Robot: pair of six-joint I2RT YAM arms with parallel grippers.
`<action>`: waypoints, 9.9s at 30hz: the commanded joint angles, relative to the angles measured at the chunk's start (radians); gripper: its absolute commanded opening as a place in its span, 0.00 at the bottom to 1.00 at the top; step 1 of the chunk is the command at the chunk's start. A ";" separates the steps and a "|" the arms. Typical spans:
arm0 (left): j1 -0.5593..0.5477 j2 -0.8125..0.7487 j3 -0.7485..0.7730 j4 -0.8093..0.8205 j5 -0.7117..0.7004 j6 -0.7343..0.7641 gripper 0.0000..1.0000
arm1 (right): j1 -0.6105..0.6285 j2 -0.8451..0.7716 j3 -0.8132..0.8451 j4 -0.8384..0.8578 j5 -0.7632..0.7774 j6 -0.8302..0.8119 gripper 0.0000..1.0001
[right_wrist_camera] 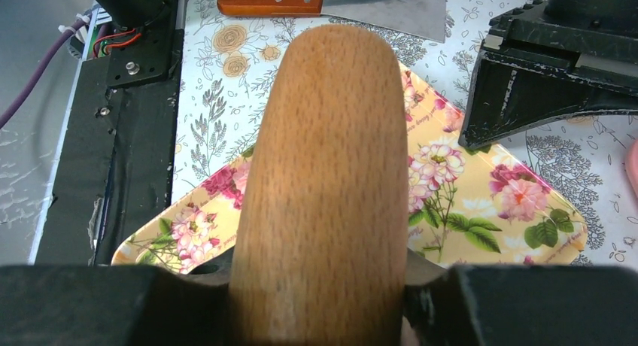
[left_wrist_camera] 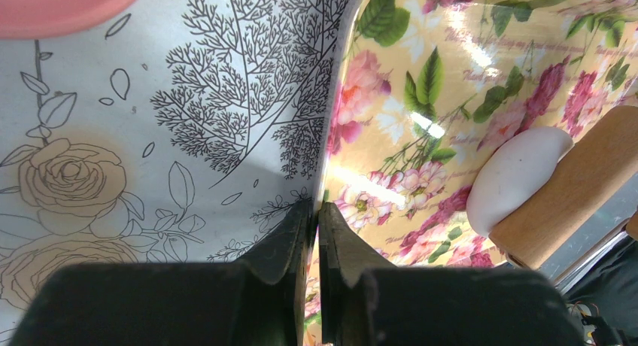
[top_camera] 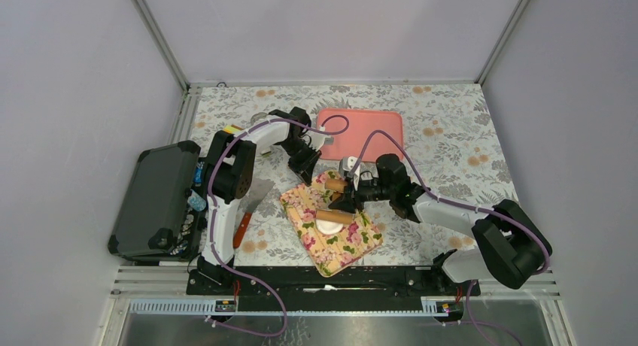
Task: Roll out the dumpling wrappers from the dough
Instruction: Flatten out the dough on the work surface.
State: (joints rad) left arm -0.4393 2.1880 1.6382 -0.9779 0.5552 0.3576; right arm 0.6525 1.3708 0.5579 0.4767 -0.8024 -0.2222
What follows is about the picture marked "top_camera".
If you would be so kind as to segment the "wooden double-ended roller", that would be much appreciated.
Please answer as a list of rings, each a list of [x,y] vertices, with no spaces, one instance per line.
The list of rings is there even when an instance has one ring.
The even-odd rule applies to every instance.
[[[348,225],[353,222],[357,208],[354,202],[354,181],[331,178],[324,183],[324,188],[331,191],[328,206],[316,210],[316,221]]]

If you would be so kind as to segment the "floral cutting board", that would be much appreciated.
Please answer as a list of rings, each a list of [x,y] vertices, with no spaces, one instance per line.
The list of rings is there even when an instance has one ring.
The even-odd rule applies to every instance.
[[[334,211],[329,203],[342,195],[344,178],[336,170],[283,193],[280,203],[302,247],[324,278],[352,266],[383,243],[381,230],[362,212]]]

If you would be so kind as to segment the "metal scraper red handle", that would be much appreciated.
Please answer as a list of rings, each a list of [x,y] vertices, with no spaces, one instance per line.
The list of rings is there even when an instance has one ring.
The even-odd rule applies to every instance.
[[[247,207],[232,239],[232,246],[234,249],[238,249],[241,246],[252,215],[274,185],[275,183],[273,181],[263,179],[257,179],[251,184],[251,188],[248,193]]]

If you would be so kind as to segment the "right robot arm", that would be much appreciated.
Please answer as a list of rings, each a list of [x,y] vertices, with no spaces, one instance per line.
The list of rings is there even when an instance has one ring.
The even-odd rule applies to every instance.
[[[453,249],[434,259],[431,283],[438,293],[449,295],[461,283],[488,277],[517,290],[548,268],[551,245],[517,202],[504,199],[482,207],[436,196],[412,181],[392,153],[377,158],[375,167],[377,174],[366,176],[356,157],[342,159],[339,174],[344,180],[328,186],[339,193],[329,209],[353,214],[368,202],[386,202],[401,219],[443,226],[473,239],[472,250]]]

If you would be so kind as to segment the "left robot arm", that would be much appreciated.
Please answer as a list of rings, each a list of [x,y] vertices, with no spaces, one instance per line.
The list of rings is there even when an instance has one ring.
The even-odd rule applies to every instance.
[[[288,113],[271,111],[245,130],[215,133],[205,158],[208,236],[201,254],[202,261],[212,266],[204,280],[212,292],[226,293],[233,284],[232,272],[223,265],[231,266],[235,256],[235,218],[253,185],[257,155],[281,147],[288,155],[287,167],[309,186],[329,136],[324,126],[312,127],[309,115],[298,107]]]

